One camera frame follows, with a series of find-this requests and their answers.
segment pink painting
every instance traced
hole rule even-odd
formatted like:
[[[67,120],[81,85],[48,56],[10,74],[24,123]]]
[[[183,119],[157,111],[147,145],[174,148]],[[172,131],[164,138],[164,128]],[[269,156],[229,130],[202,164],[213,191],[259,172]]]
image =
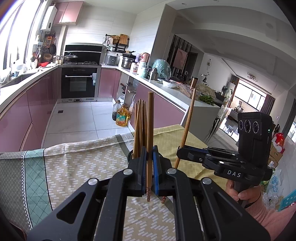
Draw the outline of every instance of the pink painting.
[[[173,67],[183,69],[187,57],[187,52],[178,48],[177,54],[173,63]]]

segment leafy vegetable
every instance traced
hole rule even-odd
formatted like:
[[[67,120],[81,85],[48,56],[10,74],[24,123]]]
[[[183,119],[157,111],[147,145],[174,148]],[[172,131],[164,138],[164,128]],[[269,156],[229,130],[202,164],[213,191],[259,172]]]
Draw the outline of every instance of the leafy vegetable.
[[[205,102],[205,103],[207,103],[207,104],[210,104],[210,105],[214,105],[214,102],[213,102],[213,97],[212,96],[209,96],[209,95],[201,95],[200,97],[198,97],[198,99],[200,100],[200,101],[203,101],[203,102]]]

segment kitchen sink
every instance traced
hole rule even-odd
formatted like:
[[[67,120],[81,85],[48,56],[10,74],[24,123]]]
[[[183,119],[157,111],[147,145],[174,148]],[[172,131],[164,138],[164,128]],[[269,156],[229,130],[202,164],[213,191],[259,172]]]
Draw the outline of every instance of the kitchen sink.
[[[16,84],[22,82],[23,80],[25,80],[26,78],[30,77],[33,74],[35,74],[35,73],[22,74],[22,75],[16,77],[15,79],[13,79],[12,81],[8,82],[6,85],[3,85],[2,87],[16,85]]]

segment built-in oven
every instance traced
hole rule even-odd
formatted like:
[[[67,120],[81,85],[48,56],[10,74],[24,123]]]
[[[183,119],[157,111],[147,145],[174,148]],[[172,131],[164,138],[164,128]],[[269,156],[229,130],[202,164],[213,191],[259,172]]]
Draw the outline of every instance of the built-in oven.
[[[97,101],[101,66],[63,67],[59,102]]]

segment human hand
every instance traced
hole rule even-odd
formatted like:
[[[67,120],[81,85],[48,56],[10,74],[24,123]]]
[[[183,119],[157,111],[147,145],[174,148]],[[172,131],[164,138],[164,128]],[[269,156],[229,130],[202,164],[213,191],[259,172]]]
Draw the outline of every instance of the human hand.
[[[257,199],[261,195],[261,186],[256,186],[249,188],[247,190],[244,190],[240,193],[238,193],[234,189],[234,181],[228,180],[226,183],[226,190],[225,192],[232,197],[235,201],[238,201],[239,199],[241,200],[248,200],[249,203],[257,201]]]

